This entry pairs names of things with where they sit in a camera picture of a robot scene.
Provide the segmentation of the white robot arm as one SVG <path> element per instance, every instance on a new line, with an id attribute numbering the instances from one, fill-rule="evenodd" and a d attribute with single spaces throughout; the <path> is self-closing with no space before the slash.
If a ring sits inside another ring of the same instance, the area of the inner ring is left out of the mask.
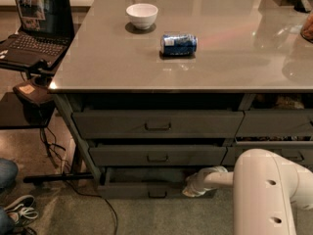
<path id="1" fill-rule="evenodd" d="M 201 169 L 186 179 L 183 194 L 199 197 L 222 187 L 233 189 L 234 235 L 296 235 L 291 205 L 313 207 L 313 172 L 263 149 L 243 152 L 232 172 Z"/>

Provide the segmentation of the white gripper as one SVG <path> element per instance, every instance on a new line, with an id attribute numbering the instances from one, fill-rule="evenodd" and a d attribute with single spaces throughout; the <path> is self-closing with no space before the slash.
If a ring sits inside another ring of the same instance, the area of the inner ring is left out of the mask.
<path id="1" fill-rule="evenodd" d="M 187 197 L 194 198 L 226 186 L 227 180 L 224 175 L 227 173 L 228 170 L 221 165 L 202 168 L 185 179 L 186 186 L 182 193 Z"/>

